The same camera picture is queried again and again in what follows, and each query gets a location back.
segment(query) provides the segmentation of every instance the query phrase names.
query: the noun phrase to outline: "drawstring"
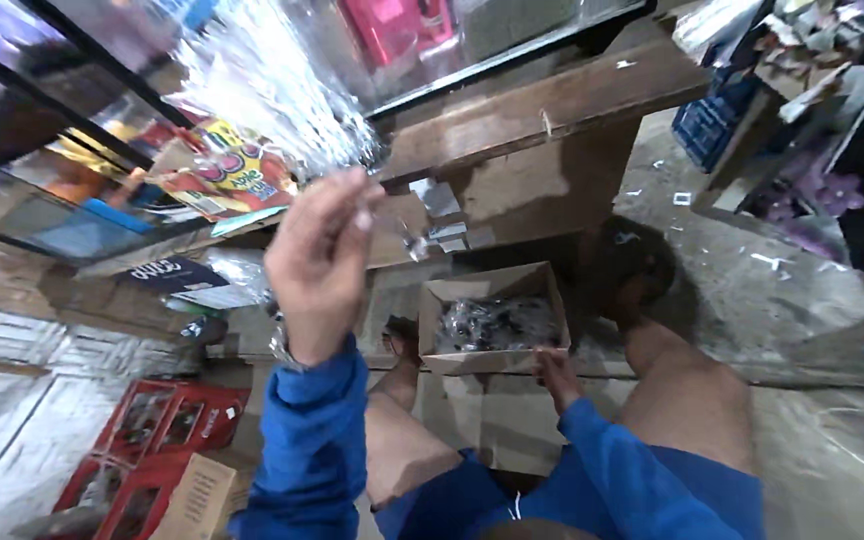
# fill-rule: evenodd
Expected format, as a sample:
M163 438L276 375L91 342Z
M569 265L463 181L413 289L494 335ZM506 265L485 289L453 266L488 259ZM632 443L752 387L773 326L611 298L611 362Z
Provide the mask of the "drawstring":
M509 510L509 515L511 516L511 521L522 521L522 512L519 510L519 499L522 498L522 491L515 492L515 513L512 513L511 508L506 508Z

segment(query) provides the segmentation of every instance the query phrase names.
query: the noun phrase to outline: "wooden table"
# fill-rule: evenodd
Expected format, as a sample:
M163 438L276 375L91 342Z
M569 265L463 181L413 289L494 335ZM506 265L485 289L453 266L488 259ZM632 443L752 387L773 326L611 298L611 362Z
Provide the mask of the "wooden table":
M486 239L491 234L473 249L601 222L642 117L703 97L709 74L648 18L621 30L603 54L574 60L574 51L556 51L379 119L379 131L390 134L379 182L390 193L429 176L448 182L466 226ZM81 268L77 279L191 254L281 219L220 237L211 236L211 227L194 230Z

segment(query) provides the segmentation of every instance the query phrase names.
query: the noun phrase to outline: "cardboard box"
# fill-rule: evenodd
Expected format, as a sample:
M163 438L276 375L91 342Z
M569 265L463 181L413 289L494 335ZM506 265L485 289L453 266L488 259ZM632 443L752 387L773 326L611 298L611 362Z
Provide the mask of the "cardboard box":
M258 461L228 448L194 453L150 540L225 540L246 508Z
M541 294L548 298L560 331L558 350L568 351L572 341L566 310L548 262L514 266L491 272L426 281L418 299L418 353L434 373L528 373L534 365L531 350L488 350L437 353L435 337L446 305L462 298L515 297Z

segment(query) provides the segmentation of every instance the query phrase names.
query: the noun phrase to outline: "blue shirt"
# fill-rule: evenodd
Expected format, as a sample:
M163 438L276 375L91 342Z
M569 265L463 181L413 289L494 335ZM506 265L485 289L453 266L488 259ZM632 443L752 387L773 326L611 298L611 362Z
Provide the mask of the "blue shirt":
M304 373L279 368L264 396L262 463L245 510L229 522L239 540L353 540L354 501L366 485L369 370L348 338ZM558 429L582 458L626 540L740 540L624 426L576 400Z

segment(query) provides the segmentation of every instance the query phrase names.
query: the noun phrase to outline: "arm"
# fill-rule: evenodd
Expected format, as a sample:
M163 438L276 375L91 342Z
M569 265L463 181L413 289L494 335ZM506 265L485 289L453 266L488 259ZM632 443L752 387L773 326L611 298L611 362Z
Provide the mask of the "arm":
M355 498L365 488L366 379L350 336L327 362L269 378L260 423L265 436L248 507L235 538L353 539Z
M579 451L585 473L627 540L741 540L645 443L602 418L587 398L562 413L558 430Z
M350 335L365 289L373 218L385 194L351 169L316 180L293 202L265 254L302 371L269 378L260 421L265 448L238 540L352 540L366 483L366 369Z

